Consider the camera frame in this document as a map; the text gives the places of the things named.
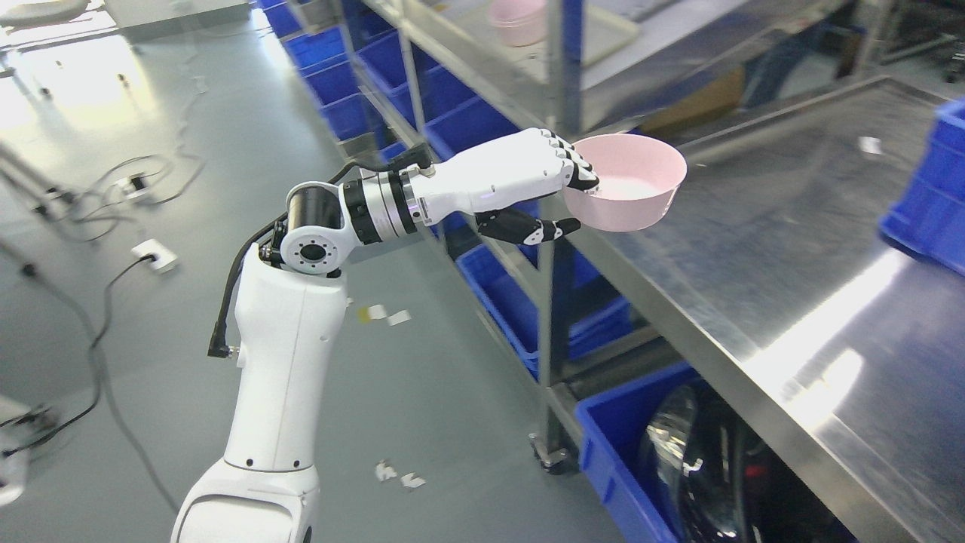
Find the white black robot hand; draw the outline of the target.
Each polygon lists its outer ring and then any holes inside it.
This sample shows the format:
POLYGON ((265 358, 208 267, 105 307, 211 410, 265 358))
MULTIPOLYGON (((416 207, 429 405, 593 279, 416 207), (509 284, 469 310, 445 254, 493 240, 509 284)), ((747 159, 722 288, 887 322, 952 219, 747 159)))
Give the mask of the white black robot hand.
POLYGON ((427 225, 472 213, 482 236, 537 245, 565 237, 581 222, 537 219, 514 206, 564 188, 593 192, 599 176, 568 141, 530 127, 459 152, 435 166, 432 176, 415 174, 409 184, 427 225))

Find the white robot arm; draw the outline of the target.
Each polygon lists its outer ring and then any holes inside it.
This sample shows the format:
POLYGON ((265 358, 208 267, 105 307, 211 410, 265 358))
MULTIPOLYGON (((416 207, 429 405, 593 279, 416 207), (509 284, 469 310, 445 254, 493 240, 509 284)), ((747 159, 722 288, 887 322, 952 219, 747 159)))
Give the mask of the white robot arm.
POLYGON ((345 314, 342 265, 356 248, 411 234, 425 212, 410 165, 342 182, 299 183, 268 244, 249 241, 238 271, 241 368, 226 450, 190 489, 173 542, 309 542, 325 373, 345 314))

